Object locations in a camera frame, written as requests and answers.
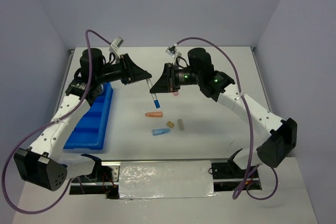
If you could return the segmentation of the blue white marker pen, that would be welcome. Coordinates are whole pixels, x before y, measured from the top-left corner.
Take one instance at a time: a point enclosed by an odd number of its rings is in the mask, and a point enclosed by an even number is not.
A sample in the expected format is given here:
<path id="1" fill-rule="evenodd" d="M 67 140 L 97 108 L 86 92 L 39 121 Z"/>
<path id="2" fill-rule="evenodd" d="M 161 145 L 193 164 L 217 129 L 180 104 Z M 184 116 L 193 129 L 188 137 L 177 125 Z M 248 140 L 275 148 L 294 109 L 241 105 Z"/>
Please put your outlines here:
<path id="1" fill-rule="evenodd" d="M 148 88 L 149 88 L 149 90 L 150 90 L 150 89 L 153 87 L 152 82 L 151 82 L 151 79 L 146 79 L 146 83 L 147 83 Z M 159 101 L 158 101 L 158 98 L 157 98 L 156 94 L 155 94 L 155 93 L 151 93 L 151 96 L 152 96 L 152 99 L 153 99 L 153 102 L 154 102 L 155 107 L 156 107 L 157 109 L 159 109 L 161 106 L 160 106 L 160 103 L 159 103 Z"/>

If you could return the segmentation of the orange correction tape case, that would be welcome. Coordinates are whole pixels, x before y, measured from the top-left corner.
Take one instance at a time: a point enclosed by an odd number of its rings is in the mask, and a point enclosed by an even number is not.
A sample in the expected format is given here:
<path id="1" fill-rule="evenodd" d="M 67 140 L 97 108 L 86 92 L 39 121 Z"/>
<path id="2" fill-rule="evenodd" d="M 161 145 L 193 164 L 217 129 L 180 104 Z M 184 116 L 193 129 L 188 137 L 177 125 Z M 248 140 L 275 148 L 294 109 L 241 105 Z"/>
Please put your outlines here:
<path id="1" fill-rule="evenodd" d="M 163 116 L 163 112 L 161 111 L 146 112 L 145 116 L 149 118 L 161 118 Z"/>

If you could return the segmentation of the tan small eraser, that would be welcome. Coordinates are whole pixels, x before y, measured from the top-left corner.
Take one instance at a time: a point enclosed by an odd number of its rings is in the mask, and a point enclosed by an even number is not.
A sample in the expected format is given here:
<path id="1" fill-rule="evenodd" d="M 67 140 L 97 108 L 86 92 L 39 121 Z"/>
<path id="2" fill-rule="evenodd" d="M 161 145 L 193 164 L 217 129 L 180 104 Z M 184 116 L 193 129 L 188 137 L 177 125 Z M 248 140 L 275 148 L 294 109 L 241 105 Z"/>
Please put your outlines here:
<path id="1" fill-rule="evenodd" d="M 170 127 L 170 128 L 173 128 L 174 127 L 174 123 L 171 122 L 171 121 L 168 121 L 167 122 L 167 126 Z"/>

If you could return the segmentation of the grey rectangular eraser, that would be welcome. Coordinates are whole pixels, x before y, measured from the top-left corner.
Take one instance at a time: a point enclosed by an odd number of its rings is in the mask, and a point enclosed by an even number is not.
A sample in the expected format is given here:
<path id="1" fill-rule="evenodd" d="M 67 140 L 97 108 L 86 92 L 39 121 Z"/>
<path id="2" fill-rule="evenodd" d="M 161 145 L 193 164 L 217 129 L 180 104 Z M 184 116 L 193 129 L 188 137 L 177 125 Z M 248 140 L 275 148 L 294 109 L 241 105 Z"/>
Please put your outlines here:
<path id="1" fill-rule="evenodd" d="M 178 128 L 180 129 L 180 130 L 184 130 L 184 123 L 183 123 L 183 120 L 182 119 L 178 119 L 178 121 L 177 121 L 177 123 L 178 123 Z"/>

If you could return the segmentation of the blue correction tape case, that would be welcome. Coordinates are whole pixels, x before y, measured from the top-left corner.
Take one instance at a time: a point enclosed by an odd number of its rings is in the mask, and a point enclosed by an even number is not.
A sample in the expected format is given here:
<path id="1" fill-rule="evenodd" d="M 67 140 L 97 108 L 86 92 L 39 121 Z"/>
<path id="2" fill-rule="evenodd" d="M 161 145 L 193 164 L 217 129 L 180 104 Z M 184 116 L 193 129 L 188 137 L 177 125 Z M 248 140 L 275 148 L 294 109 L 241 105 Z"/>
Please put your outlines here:
<path id="1" fill-rule="evenodd" d="M 168 128 L 153 129 L 152 130 L 152 135 L 153 136 L 163 135 L 163 134 L 167 134 L 167 133 L 170 133 L 170 129 L 168 129 Z"/>

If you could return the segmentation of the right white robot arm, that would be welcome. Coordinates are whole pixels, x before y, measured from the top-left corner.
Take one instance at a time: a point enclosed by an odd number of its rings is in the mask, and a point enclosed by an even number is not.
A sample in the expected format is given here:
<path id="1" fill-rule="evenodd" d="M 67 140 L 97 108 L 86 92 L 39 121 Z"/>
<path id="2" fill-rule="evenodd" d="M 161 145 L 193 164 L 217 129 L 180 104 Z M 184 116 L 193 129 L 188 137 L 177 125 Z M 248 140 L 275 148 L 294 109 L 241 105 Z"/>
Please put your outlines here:
<path id="1" fill-rule="evenodd" d="M 228 171 L 242 176 L 247 166 L 265 164 L 277 168 L 297 144 L 297 122 L 273 114 L 247 94 L 243 94 L 233 78 L 215 70 L 210 54 L 204 48 L 187 53 L 189 65 L 180 68 L 176 62 L 165 63 L 162 75 L 150 88 L 150 93 L 173 93 L 182 86 L 197 85 L 203 95 L 227 107 L 253 128 L 262 144 L 236 151 Z"/>

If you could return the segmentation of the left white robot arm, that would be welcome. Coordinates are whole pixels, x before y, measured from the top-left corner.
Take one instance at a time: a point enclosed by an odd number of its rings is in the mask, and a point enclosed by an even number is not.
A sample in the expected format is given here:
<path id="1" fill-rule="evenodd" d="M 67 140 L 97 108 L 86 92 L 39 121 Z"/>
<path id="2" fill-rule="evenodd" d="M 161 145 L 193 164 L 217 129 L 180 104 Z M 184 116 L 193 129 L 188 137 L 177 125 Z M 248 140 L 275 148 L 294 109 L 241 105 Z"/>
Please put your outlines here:
<path id="1" fill-rule="evenodd" d="M 74 79 L 50 123 L 28 148 L 19 148 L 14 154 L 21 179 L 51 191 L 58 190 L 65 180 L 82 175 L 92 182 L 98 181 L 104 173 L 98 157 L 82 154 L 78 162 L 59 162 L 65 143 L 92 107 L 103 84 L 121 81 L 127 85 L 151 77 L 128 54 L 119 56 L 117 63 L 110 63 L 100 49 L 84 50 L 80 58 L 80 68 L 75 72 Z"/>

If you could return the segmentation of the blue plastic divided tray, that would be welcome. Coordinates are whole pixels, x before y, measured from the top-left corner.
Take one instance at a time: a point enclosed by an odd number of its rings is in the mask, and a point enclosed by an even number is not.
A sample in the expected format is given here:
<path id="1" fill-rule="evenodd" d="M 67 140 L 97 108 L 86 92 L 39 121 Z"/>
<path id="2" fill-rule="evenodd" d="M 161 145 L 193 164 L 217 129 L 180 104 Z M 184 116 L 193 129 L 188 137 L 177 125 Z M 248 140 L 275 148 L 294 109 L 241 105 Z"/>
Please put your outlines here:
<path id="1" fill-rule="evenodd" d="M 112 103 L 113 88 L 103 85 L 103 92 L 96 98 L 90 110 L 81 118 L 69 139 L 65 150 L 102 150 Z"/>

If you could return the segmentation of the silver foil tape panel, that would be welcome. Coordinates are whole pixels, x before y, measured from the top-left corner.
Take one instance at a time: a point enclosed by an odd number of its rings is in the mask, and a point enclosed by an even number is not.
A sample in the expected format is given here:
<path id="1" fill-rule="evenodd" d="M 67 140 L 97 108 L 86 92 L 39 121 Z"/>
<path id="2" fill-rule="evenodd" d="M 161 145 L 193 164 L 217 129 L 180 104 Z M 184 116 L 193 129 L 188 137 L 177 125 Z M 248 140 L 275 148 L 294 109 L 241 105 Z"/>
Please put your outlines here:
<path id="1" fill-rule="evenodd" d="M 216 196 L 210 161 L 123 162 L 121 199 L 205 198 Z"/>

